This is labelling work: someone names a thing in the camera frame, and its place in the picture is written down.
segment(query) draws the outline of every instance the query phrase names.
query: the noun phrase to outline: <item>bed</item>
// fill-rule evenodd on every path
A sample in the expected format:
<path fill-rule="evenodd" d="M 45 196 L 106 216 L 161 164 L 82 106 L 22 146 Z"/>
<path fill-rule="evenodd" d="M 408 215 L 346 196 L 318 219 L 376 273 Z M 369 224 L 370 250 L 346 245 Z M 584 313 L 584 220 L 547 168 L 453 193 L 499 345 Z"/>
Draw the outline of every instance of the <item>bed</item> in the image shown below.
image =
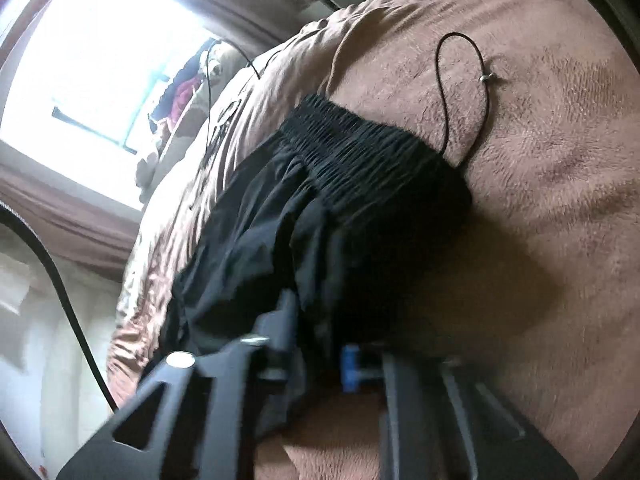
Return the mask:
<path fill-rule="evenodd" d="M 241 70 L 207 127 L 158 185 L 140 225 L 108 355 L 119 403 L 157 345 L 176 272 L 234 168 L 309 93 L 442 142 L 433 56 L 472 37 L 498 80 L 488 133 L 466 171 L 474 212 L 399 299 L 398 333 L 425 354 L 469 358 L 594 478 L 640 411 L 640 76 L 586 0 L 368 0 L 306 25 Z M 482 118 L 477 59 L 442 56 L 456 164 Z M 378 400 L 326 400 L 263 442 L 257 478 L 373 479 Z"/>

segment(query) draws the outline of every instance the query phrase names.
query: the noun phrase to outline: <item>window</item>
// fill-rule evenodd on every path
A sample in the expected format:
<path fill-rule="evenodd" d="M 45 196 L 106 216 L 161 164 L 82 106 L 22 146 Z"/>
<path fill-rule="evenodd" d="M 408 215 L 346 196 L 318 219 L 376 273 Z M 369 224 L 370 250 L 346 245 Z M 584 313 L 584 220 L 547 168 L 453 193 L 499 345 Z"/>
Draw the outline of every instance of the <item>window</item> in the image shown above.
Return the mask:
<path fill-rule="evenodd" d="M 210 34 L 173 0 L 53 0 L 15 75 L 0 138 L 140 208 L 147 114 Z"/>

